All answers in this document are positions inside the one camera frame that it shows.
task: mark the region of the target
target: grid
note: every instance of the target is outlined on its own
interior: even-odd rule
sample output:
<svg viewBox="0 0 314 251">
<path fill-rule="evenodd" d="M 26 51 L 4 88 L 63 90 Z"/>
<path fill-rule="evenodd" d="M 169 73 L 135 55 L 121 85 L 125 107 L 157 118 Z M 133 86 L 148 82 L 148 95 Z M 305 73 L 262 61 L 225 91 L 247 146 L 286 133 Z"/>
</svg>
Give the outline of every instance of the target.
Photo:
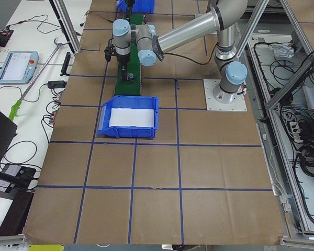
<svg viewBox="0 0 314 251">
<path fill-rule="evenodd" d="M 192 18 L 189 12 L 202 9 L 202 1 L 159 1 L 156 9 L 170 5 L 171 12 L 150 16 L 155 21 L 158 17 L 171 17 L 172 28 Z M 105 2 L 93 1 L 91 10 L 106 18 L 120 17 L 108 7 Z M 112 96 L 117 64 L 115 59 L 105 63 L 103 51 L 91 48 L 98 47 L 100 37 L 107 38 L 100 41 L 100 47 L 105 47 L 111 37 L 110 27 L 91 15 L 86 22 L 81 41 L 84 51 L 76 56 L 25 227 L 30 241 L 276 244 L 278 236 L 283 235 L 282 224 L 249 99 L 248 112 L 206 111 L 200 77 L 219 78 L 215 64 L 203 70 L 193 69 L 181 59 L 170 58 L 143 69 L 143 95 L 161 99 L 161 125 L 156 138 L 96 137 L 102 104 Z M 214 46 L 208 41 L 215 41 L 214 36 L 192 42 L 179 53 L 204 45 L 204 50 L 190 54 L 204 61 Z M 216 127 L 214 132 L 210 125 Z M 239 178 L 238 172 L 250 177 Z M 249 210 L 258 219 L 249 223 L 251 217 L 245 217 L 246 222 L 242 222 L 240 217 L 248 214 L 250 204 L 253 207 Z M 204 215 L 210 224 L 224 227 L 211 230 Z M 54 230 L 54 222 L 65 224 L 65 228 Z M 275 224 L 268 230 L 267 224 L 272 223 Z M 253 229 L 239 235 L 247 225 Z"/>
</svg>

